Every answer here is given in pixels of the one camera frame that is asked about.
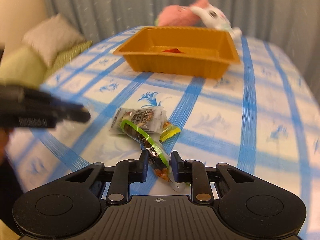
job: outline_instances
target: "orange plastic tray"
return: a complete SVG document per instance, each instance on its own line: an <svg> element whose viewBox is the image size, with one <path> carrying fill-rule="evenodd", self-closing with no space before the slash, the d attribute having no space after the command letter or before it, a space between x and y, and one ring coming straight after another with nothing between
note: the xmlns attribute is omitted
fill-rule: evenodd
<svg viewBox="0 0 320 240"><path fill-rule="evenodd" d="M179 49L183 53L163 52ZM198 27L145 27L119 46L135 71L219 79L240 59L228 32Z"/></svg>

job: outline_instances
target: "beige pillow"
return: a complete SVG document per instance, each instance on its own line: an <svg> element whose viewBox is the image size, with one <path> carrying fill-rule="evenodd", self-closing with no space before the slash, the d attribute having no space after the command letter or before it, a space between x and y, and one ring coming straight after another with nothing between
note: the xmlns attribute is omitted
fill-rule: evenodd
<svg viewBox="0 0 320 240"><path fill-rule="evenodd" d="M22 42L33 48L44 60L48 68L60 51L84 42L85 38L67 20L58 14L29 30Z"/></svg>

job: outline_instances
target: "green rubber band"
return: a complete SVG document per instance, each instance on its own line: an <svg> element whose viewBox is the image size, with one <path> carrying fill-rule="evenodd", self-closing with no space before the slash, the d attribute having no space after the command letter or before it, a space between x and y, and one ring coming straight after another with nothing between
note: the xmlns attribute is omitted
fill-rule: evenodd
<svg viewBox="0 0 320 240"><path fill-rule="evenodd" d="M136 126L134 123L130 122L129 120L123 120L121 122L121 130L124 131L124 125L130 125L133 129L135 129L139 134L141 134L150 144L151 146L155 149L157 154L159 155L159 158L162 160L162 162L169 168L169 162L167 159L164 157L164 154L162 150L159 148L159 146L155 143L155 141L148 135L144 130L142 130L140 127Z"/></svg>

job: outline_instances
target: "green striped pillow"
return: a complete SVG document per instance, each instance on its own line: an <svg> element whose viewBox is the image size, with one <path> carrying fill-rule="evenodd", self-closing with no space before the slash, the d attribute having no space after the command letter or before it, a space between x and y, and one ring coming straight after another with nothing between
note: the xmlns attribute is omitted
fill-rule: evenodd
<svg viewBox="0 0 320 240"><path fill-rule="evenodd" d="M92 41L86 41L78 45L73 46L71 49L64 50L58 54L55 61L53 62L52 68L50 68L45 79L50 77L52 74L57 72L59 69L63 68L67 63L73 60L80 53L84 52L86 49L92 46Z"/></svg>

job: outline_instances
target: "blue checkered tablecloth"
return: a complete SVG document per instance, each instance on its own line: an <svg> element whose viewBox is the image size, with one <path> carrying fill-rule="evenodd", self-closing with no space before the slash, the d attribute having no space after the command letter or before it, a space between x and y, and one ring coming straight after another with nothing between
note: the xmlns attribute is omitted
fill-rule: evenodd
<svg viewBox="0 0 320 240"><path fill-rule="evenodd" d="M122 107L163 106L182 132L164 142L167 153L215 167L226 162L298 195L308 211L300 232L320 239L320 114L308 86L275 45L242 38L241 65L221 80L134 72L112 52L140 28L122 32L82 53L42 89L89 106L88 124L56 130L17 129L8 147L25 190L93 162L113 166L137 159L140 146L112 136L108 126ZM131 194L175 194L149 170Z"/></svg>

